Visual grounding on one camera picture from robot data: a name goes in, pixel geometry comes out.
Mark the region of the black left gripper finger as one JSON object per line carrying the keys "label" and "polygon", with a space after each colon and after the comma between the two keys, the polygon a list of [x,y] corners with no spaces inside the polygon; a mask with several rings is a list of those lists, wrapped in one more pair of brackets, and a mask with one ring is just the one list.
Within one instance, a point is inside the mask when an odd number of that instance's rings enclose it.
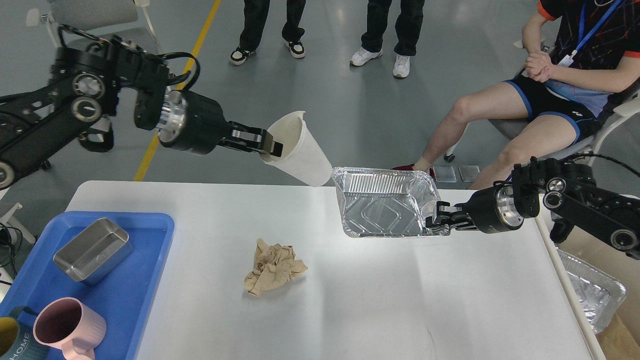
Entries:
{"label": "black left gripper finger", "polygon": [[231,122],[230,141],[232,142],[270,142],[274,137],[260,127],[251,127],[238,122]]}
{"label": "black left gripper finger", "polygon": [[265,137],[261,141],[244,140],[235,137],[222,139],[220,146],[231,150],[238,150],[248,153],[259,153],[272,157],[281,157],[283,153],[283,143],[274,141],[271,137]]}

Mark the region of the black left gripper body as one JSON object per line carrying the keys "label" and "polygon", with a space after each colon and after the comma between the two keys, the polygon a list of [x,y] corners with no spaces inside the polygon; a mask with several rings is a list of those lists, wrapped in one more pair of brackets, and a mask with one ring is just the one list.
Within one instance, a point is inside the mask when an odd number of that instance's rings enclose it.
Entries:
{"label": "black left gripper body", "polygon": [[197,155],[210,153],[233,132],[217,101],[185,89],[166,94],[157,129],[163,147]]}

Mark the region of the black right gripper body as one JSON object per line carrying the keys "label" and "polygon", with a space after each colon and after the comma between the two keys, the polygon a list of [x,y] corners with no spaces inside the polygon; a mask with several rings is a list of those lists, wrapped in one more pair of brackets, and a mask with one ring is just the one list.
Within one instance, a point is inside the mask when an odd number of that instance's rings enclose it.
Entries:
{"label": "black right gripper body", "polygon": [[485,234],[518,230],[524,223],[524,217],[515,207],[512,186],[478,190],[460,207],[475,228]]}

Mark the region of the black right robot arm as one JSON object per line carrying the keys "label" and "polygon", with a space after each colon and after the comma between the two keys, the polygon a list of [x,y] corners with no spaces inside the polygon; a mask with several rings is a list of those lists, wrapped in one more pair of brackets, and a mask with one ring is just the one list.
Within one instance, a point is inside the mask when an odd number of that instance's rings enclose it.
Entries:
{"label": "black right robot arm", "polygon": [[425,219],[430,230],[515,231],[540,207],[551,211],[550,239],[563,243],[578,227],[617,251],[640,257],[640,201],[598,187],[592,168],[575,156],[516,164],[506,180],[478,190],[464,203],[438,201]]}

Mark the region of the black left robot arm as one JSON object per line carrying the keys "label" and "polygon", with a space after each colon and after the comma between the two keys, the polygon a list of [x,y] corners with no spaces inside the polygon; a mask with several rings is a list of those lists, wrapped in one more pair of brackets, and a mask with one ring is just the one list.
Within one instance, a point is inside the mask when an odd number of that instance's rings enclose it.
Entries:
{"label": "black left robot arm", "polygon": [[167,61],[187,52],[151,54],[114,35],[99,38],[69,25],[58,35],[89,39],[86,50],[62,42],[43,88],[1,98],[1,188],[41,168],[103,117],[115,116],[122,88],[137,91],[134,123],[157,131],[165,148],[205,155],[217,146],[281,157],[283,144],[266,130],[224,118],[220,104],[191,91],[201,72],[172,75]]}

